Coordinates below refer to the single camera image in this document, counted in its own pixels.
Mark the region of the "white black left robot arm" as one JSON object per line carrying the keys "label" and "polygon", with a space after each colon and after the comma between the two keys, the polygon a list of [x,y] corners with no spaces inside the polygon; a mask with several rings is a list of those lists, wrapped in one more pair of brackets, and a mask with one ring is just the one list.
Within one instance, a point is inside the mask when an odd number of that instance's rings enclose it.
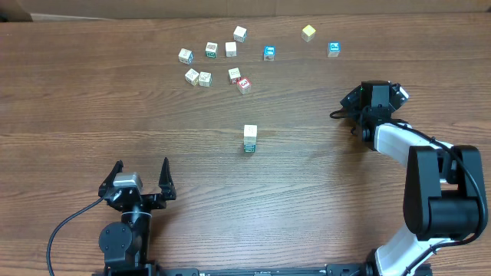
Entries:
{"label": "white black left robot arm", "polygon": [[160,275],[161,267],[148,259],[153,210],[166,208],[176,199],[170,174],[170,162],[163,160],[159,193],[143,193],[137,172],[124,172],[117,161],[101,183],[98,195],[107,205],[121,213],[120,221],[107,225],[100,233],[99,247],[104,253],[104,275]]}

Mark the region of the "red three wooden block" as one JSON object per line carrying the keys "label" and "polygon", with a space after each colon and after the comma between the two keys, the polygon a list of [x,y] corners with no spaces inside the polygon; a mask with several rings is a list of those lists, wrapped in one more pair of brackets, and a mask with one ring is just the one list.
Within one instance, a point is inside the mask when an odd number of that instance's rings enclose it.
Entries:
{"label": "red three wooden block", "polygon": [[241,78],[236,82],[237,88],[241,94],[247,94],[252,89],[252,84],[247,77]]}

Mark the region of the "blue X wooden block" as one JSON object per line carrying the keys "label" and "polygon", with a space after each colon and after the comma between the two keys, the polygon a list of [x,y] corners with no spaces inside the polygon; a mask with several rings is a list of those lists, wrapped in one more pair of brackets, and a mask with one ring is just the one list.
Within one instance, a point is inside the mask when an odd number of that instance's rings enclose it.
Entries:
{"label": "blue X wooden block", "polygon": [[245,125],[244,126],[244,140],[257,140],[257,126],[256,125]]}

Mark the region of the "plain wooden block blue H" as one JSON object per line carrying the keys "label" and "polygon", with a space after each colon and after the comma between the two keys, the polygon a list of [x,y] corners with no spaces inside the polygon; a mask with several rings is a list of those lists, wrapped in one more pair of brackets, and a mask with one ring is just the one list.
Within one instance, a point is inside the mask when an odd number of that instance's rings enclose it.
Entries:
{"label": "plain wooden block blue H", "polygon": [[244,146],[255,146],[257,143],[255,137],[246,137],[244,139]]}

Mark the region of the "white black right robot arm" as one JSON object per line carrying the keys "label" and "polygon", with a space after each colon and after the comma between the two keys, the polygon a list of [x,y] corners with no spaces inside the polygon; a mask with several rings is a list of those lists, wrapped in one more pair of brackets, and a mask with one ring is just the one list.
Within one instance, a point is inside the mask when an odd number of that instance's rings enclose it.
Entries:
{"label": "white black right robot arm", "polygon": [[410,98],[399,84],[363,81],[340,102],[333,119],[373,151],[406,168],[404,225],[362,264],[329,264],[328,275],[431,275],[427,259],[441,248],[467,245],[484,232],[488,208],[483,165],[475,146],[454,146],[392,114]]}

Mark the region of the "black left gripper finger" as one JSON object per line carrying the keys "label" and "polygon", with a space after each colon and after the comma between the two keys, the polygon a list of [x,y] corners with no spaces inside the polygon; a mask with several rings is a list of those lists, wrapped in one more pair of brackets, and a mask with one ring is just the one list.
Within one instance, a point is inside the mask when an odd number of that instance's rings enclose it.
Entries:
{"label": "black left gripper finger", "polygon": [[158,186],[160,187],[161,195],[165,200],[176,199],[176,189],[170,174],[170,161],[167,157],[165,157],[163,161]]}
{"label": "black left gripper finger", "polygon": [[114,180],[115,180],[117,174],[122,172],[123,167],[124,167],[124,163],[122,160],[116,161],[113,169],[110,171],[108,176],[105,178],[105,180],[99,186],[99,189],[98,189],[98,196],[99,197],[101,197],[101,198],[105,197],[107,192],[114,187]]}

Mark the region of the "green letter wooden block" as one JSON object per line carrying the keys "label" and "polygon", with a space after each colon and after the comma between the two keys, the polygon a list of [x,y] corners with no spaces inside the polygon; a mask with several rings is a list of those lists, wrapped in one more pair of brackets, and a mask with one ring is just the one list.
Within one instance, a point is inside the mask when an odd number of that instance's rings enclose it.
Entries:
{"label": "green letter wooden block", "polygon": [[254,153],[256,151],[256,145],[244,145],[245,153]]}

